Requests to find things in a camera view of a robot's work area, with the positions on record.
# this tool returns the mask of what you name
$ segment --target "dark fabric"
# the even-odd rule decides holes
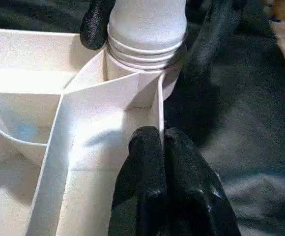
[[[0,28],[79,33],[89,0],[0,0]]]

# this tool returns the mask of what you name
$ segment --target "black glove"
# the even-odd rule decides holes
[[[137,129],[115,183],[109,236],[157,236],[167,225],[167,186],[159,132]]]
[[[239,236],[218,176],[177,128],[165,131],[170,227],[173,236]]]
[[[222,43],[236,29],[246,0],[213,0],[171,96],[164,103],[167,124],[185,132],[196,144],[213,125],[218,89],[210,84],[210,64]],[[81,26],[81,42],[99,49],[107,39],[107,25],[115,0],[92,0]],[[188,0],[197,10],[202,0]]]
[[[164,160],[156,128],[135,131],[116,180],[109,235],[239,236],[220,181],[194,143],[171,128],[165,151]]]

